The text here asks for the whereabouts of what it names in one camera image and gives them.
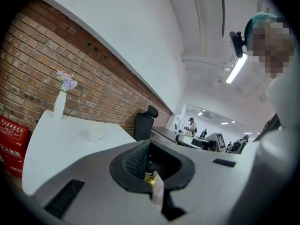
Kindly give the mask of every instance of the white ceiling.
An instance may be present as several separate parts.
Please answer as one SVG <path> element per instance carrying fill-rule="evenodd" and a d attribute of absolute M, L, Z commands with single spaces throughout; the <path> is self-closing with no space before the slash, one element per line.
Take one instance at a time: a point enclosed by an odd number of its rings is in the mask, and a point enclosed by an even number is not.
<path fill-rule="evenodd" d="M 257 137 L 258 133 L 260 132 L 259 130 L 253 130 L 245 126 L 244 124 L 241 124 L 239 122 L 232 123 L 232 119 L 221 116 L 217 113 L 211 112 L 207 109 L 203 111 L 203 108 L 196 107 L 193 105 L 187 105 L 187 111 L 192 112 L 194 114 L 198 114 L 202 112 L 203 114 L 200 116 L 200 118 L 204 120 L 209 120 L 210 122 L 214 123 L 215 125 L 226 129 L 228 131 L 233 131 L 238 134 L 243 134 L 244 132 L 250 132 L 252 133 L 251 135 L 249 134 L 249 137 Z"/>
<path fill-rule="evenodd" d="M 236 62 L 236 55 L 228 31 L 243 31 L 246 21 L 258 11 L 268 11 L 279 15 L 275 6 L 269 0 L 226 0 L 225 2 L 225 32 L 223 27 L 222 0 L 170 0 L 175 11 L 184 52 L 182 59 L 187 69 L 187 84 L 193 87 L 202 86 L 213 89 L 216 93 L 227 97 L 227 100 L 244 100 L 248 106 L 266 103 L 265 90 L 271 79 L 264 70 L 248 57 L 242 70 L 229 85 L 225 81 Z"/>

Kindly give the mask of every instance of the ceiling light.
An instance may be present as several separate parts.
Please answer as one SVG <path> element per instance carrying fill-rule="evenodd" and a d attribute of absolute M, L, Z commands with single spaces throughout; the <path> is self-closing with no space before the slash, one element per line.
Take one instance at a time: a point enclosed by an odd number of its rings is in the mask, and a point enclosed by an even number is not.
<path fill-rule="evenodd" d="M 235 79 L 236 75 L 240 72 L 240 70 L 244 66 L 247 57 L 248 55 L 244 53 L 243 57 L 237 60 L 232 72 L 230 73 L 229 77 L 226 80 L 226 83 L 231 84 L 231 82 Z"/>

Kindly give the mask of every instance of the white vase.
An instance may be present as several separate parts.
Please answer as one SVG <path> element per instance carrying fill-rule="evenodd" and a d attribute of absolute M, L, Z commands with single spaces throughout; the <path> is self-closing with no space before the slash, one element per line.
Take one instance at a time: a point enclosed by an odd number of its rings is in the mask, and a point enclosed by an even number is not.
<path fill-rule="evenodd" d="M 56 98 L 55 105 L 54 105 L 54 119 L 56 120 L 61 119 L 66 104 L 66 97 L 67 97 L 67 93 L 60 91 L 59 95 Z"/>

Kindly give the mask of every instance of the white counter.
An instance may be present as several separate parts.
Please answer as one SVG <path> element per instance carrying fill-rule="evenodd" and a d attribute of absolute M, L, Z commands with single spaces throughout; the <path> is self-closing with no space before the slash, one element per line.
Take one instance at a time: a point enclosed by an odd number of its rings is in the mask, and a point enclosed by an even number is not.
<path fill-rule="evenodd" d="M 88 130 L 97 124 L 104 136 L 98 144 L 88 140 Z M 118 124 L 96 122 L 63 115 L 53 119 L 45 111 L 29 142 L 22 175 L 23 191 L 31 196 L 52 176 L 78 159 L 135 140 Z"/>

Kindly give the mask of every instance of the red fire extinguisher box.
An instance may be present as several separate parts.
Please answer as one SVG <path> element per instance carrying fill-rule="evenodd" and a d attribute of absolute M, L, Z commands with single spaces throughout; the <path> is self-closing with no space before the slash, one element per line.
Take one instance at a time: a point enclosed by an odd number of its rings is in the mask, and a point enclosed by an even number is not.
<path fill-rule="evenodd" d="M 14 177 L 22 178 L 29 128 L 0 116 L 0 161 Z"/>

